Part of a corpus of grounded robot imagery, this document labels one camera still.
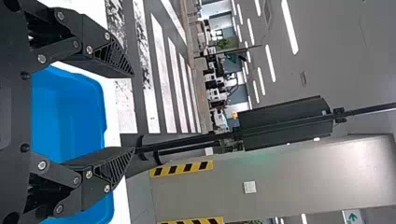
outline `hazard tape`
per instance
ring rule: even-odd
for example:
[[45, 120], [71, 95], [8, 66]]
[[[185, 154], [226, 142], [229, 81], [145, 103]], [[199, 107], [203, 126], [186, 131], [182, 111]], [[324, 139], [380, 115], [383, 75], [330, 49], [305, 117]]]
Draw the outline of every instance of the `hazard tape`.
[[149, 176], [151, 178], [158, 178], [170, 175], [187, 175], [211, 170], [213, 170], [213, 161], [198, 161], [188, 164], [157, 167], [149, 171]]
[[204, 217], [180, 221], [157, 222], [157, 224], [224, 224], [223, 217]]

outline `bolt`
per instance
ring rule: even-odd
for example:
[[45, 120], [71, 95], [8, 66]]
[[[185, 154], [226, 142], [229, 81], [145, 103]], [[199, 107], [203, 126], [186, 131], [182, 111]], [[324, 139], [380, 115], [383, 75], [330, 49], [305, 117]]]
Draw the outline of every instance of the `bolt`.
[[45, 62], [47, 61], [46, 56], [44, 56], [44, 55], [42, 55], [42, 54], [39, 54], [38, 57], [37, 57], [37, 59], [38, 59], [38, 61], [39, 61], [40, 63], [45, 63]]
[[64, 210], [64, 206], [61, 204], [59, 204], [58, 207], [56, 207], [55, 209], [57, 214], [61, 214], [63, 210]]
[[75, 47], [75, 49], [78, 49], [79, 43], [77, 40], [73, 41], [73, 46]]
[[29, 144], [27, 144], [27, 143], [24, 143], [24, 144], [22, 144], [21, 145], [21, 152], [28, 152], [28, 151], [30, 151], [30, 145]]
[[47, 162], [46, 161], [41, 161], [39, 164], [38, 164], [38, 169], [39, 170], [44, 170], [44, 169], [46, 169], [46, 167], [47, 167]]
[[75, 185], [79, 184], [79, 178], [76, 177], [76, 178], [73, 180], [73, 183], [74, 183]]
[[59, 20], [64, 20], [64, 14], [62, 12], [58, 12], [58, 18]]
[[110, 186], [109, 185], [106, 185], [105, 186], [105, 193], [109, 193], [110, 192]]
[[22, 78], [23, 80], [27, 80], [27, 79], [30, 78], [30, 74], [27, 73], [27, 72], [21, 72], [21, 78]]
[[106, 40], [110, 40], [110, 34], [109, 33], [105, 33], [105, 39]]
[[87, 174], [85, 174], [85, 177], [87, 177], [87, 179], [91, 179], [92, 178], [92, 171], [88, 171]]
[[87, 46], [87, 53], [88, 54], [93, 54], [93, 49], [91, 46]]

